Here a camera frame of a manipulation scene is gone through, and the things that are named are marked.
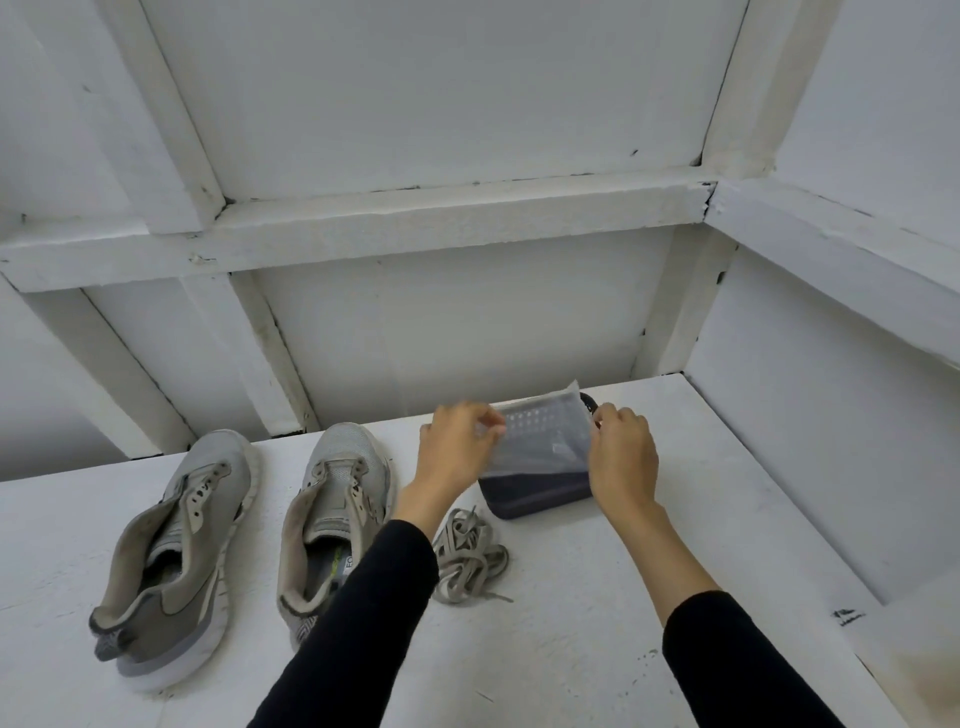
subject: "gray sneaker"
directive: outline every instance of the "gray sneaker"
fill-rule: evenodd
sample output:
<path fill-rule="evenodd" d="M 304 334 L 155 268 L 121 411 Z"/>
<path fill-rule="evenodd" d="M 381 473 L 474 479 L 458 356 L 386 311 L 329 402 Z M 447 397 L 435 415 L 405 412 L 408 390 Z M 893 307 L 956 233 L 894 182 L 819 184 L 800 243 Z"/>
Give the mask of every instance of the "gray sneaker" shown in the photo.
<path fill-rule="evenodd" d="M 136 691 L 167 688 L 202 665 L 227 630 L 227 546 L 259 483 L 256 450 L 222 429 L 183 457 L 163 500 L 117 542 L 107 593 L 90 615 L 95 654 Z"/>
<path fill-rule="evenodd" d="M 393 513 L 390 462 L 362 426 L 339 423 L 313 448 L 283 522 L 276 601 L 300 647 Z"/>

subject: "translucent pouch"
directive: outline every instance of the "translucent pouch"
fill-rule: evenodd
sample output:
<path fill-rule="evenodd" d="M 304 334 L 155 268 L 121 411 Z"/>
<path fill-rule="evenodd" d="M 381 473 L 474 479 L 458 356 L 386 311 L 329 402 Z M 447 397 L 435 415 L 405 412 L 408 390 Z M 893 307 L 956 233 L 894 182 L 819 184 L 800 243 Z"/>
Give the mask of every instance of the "translucent pouch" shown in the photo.
<path fill-rule="evenodd" d="M 507 431 L 482 477 L 516 473 L 583 473 L 593 419 L 573 382 L 566 389 L 497 407 Z"/>

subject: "person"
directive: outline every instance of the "person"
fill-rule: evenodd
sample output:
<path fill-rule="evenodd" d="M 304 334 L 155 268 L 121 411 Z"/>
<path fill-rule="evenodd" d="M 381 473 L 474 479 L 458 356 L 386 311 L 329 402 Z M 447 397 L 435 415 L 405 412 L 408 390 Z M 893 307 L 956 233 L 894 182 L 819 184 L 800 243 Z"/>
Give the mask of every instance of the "person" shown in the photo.
<path fill-rule="evenodd" d="M 483 435 L 478 422 L 488 428 Z M 720 590 L 655 501 L 659 459 L 647 421 L 607 403 L 595 422 L 590 489 L 650 593 L 664 627 L 663 657 L 701 728 L 841 726 Z M 416 475 L 400 491 L 394 517 L 261 703 L 252 728 L 317 726 L 335 717 L 331 706 L 345 705 L 351 728 L 379 725 L 438 583 L 430 539 L 485 470 L 503 431 L 503 417 L 487 404 L 437 409 L 420 430 Z"/>

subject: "white surface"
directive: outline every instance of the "white surface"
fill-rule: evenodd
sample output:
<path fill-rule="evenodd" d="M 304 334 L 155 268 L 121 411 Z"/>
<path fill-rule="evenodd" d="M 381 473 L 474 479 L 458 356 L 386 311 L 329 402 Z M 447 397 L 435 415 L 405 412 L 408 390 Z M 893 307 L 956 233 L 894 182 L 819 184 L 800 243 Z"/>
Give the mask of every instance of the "white surface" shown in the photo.
<path fill-rule="evenodd" d="M 269 437 L 236 367 L 178 280 L 92 287 L 85 293 L 194 432 L 226 427 L 251 441 Z"/>
<path fill-rule="evenodd" d="M 253 274 L 187 276 L 180 284 L 236 369 L 267 432 L 316 432 L 317 416 Z"/>
<path fill-rule="evenodd" d="M 672 520 L 845 725 L 902 728 L 829 616 L 841 606 L 869 607 L 869 594 L 686 381 L 664 376 L 592 394 L 650 419 L 660 449 L 660 498 Z M 371 426 L 400 482 L 413 474 L 418 425 L 425 420 Z M 234 610 L 227 636 L 193 679 L 155 699 L 124 692 L 113 666 L 96 663 L 85 620 L 100 598 L 118 532 L 156 500 L 179 459 L 0 489 L 0 510 L 17 515 L 0 530 L 0 550 L 17 554 L 0 567 L 3 724 L 244 725 L 290 659 L 275 606 L 277 538 L 317 438 L 257 446 L 264 485 L 227 559 Z M 474 486 L 460 504 L 477 499 Z M 76 518 L 79 511 L 83 519 Z M 431 603 L 384 725 L 593 720 L 694 728 L 654 652 L 661 631 L 653 607 L 594 503 L 499 526 L 513 561 L 497 591 L 514 603 L 490 600 L 462 609 Z"/>
<path fill-rule="evenodd" d="M 183 452 L 194 441 L 83 291 L 25 298 L 0 276 L 0 331 L 128 457 Z"/>
<path fill-rule="evenodd" d="M 144 3 L 241 201 L 689 164 L 745 6 Z"/>
<path fill-rule="evenodd" d="M 129 213 L 64 80 L 10 0 L 0 0 L 0 68 L 0 206 L 41 218 Z"/>
<path fill-rule="evenodd" d="M 147 227 L 213 222 L 224 197 L 139 0 L 13 1 Z"/>
<path fill-rule="evenodd" d="M 469 184 L 230 206 L 203 234 L 135 220 L 27 225 L 0 244 L 18 290 L 224 273 L 703 222 L 699 169 Z"/>
<path fill-rule="evenodd" d="M 960 248 L 960 4 L 845 0 L 777 176 Z"/>
<path fill-rule="evenodd" d="M 857 655 L 914 728 L 960 725 L 960 569 L 851 626 Z"/>
<path fill-rule="evenodd" d="M 707 225 L 674 229 L 631 378 L 684 370 L 735 248 L 733 240 Z"/>
<path fill-rule="evenodd" d="M 960 372 L 741 247 L 686 373 L 882 600 L 960 563 Z"/>
<path fill-rule="evenodd" d="M 321 423 L 629 378 L 672 230 L 258 272 Z"/>
<path fill-rule="evenodd" d="M 842 0 L 762 0 L 747 7 L 704 142 L 704 165 L 766 175 Z"/>
<path fill-rule="evenodd" d="M 28 352 L 12 346 L 6 334 L 0 333 L 0 342 L 0 481 L 127 459 Z"/>
<path fill-rule="evenodd" d="M 960 365 L 960 251 L 773 179 L 720 181 L 707 222 Z"/>

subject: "person's left hand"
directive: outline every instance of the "person's left hand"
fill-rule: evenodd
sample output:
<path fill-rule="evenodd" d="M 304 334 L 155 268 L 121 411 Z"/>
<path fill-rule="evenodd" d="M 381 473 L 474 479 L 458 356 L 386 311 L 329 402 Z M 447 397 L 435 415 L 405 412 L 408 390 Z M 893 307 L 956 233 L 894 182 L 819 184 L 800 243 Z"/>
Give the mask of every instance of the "person's left hand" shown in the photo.
<path fill-rule="evenodd" d="M 477 423 L 488 429 L 477 434 Z M 441 405 L 420 428 L 417 474 L 400 491 L 395 518 L 432 538 L 446 511 L 487 468 L 493 446 L 506 431 L 503 415 L 488 404 Z"/>

